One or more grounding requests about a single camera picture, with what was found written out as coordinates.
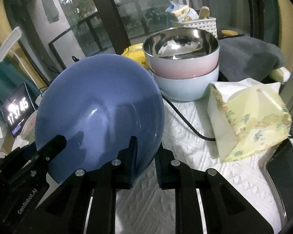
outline napkin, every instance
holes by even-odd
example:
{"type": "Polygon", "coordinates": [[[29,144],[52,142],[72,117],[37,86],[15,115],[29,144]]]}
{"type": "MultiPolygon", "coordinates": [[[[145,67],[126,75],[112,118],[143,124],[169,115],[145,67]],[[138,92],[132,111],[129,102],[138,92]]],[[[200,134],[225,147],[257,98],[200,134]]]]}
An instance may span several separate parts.
{"type": "Polygon", "coordinates": [[[288,137],[292,120],[279,88],[280,83],[251,78],[213,83],[207,112],[222,162],[249,157],[288,137]]]}

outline gray cloth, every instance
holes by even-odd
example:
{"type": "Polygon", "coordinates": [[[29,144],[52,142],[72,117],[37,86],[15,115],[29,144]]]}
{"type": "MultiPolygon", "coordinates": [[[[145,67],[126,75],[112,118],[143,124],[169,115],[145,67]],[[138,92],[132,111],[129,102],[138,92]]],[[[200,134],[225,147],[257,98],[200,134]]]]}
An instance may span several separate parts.
{"type": "Polygon", "coordinates": [[[219,41],[219,69],[230,82],[248,77],[261,82],[273,69],[284,66],[281,50],[273,44],[249,36],[219,41]]]}

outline white textured tablecloth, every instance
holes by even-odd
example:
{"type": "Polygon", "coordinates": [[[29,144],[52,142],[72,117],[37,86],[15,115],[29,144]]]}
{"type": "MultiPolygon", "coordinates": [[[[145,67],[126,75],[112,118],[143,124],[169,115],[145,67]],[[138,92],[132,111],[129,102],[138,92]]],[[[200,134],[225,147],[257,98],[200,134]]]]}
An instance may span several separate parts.
{"type": "MultiPolygon", "coordinates": [[[[173,103],[201,134],[213,137],[207,115],[207,102],[208,99],[204,98],[195,102],[173,103]]],[[[171,150],[176,159],[193,169],[205,171],[212,167],[218,170],[271,224],[274,232],[278,233],[281,230],[279,212],[258,167],[258,161],[269,152],[221,164],[217,157],[216,143],[197,137],[165,101],[164,105],[164,148],[171,150]]],[[[204,233],[207,233],[205,221],[203,222],[204,233]]],[[[117,193],[116,233],[175,233],[175,192],[159,188],[154,161],[136,180],[131,190],[117,193]]]]}

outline digital clock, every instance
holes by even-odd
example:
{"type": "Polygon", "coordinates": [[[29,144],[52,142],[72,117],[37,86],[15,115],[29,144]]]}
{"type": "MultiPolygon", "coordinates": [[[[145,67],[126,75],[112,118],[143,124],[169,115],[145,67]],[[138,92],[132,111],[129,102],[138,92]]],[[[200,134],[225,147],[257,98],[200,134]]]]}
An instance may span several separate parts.
{"type": "Polygon", "coordinates": [[[21,83],[2,106],[3,117],[14,138],[21,133],[25,122],[34,111],[26,84],[21,83]]]}

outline light blue bowl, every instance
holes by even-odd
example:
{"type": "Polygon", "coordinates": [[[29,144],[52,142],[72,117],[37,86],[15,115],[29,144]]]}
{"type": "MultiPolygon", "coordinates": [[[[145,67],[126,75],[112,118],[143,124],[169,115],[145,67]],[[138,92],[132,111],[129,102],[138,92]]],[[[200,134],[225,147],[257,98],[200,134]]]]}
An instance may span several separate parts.
{"type": "Polygon", "coordinates": [[[136,136],[137,177],[154,158],[163,128],[163,99],[147,70],[129,58],[99,54],[64,70],[44,93],[36,146],[65,136],[66,148],[49,164],[62,183],[79,168],[92,171],[115,159],[136,136]]]}

